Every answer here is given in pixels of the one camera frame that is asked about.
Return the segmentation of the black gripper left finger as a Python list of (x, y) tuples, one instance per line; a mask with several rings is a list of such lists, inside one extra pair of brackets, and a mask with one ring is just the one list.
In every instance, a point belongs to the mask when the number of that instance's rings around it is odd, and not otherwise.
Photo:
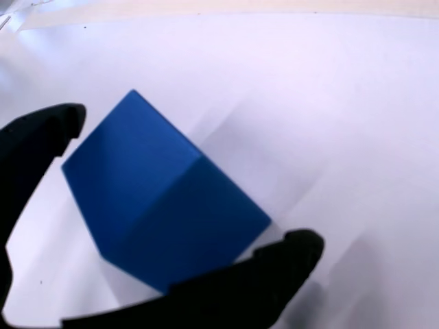
[(86, 120), (79, 103), (62, 103), (23, 115), (1, 129), (1, 306), (10, 292), (6, 243), (54, 158), (78, 138)]

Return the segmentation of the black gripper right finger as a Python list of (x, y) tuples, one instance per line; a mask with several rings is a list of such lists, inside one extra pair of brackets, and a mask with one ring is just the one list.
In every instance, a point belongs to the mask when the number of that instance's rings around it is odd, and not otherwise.
[(235, 265), (175, 284), (163, 297), (63, 328), (269, 328), (315, 269), (324, 239), (293, 230)]

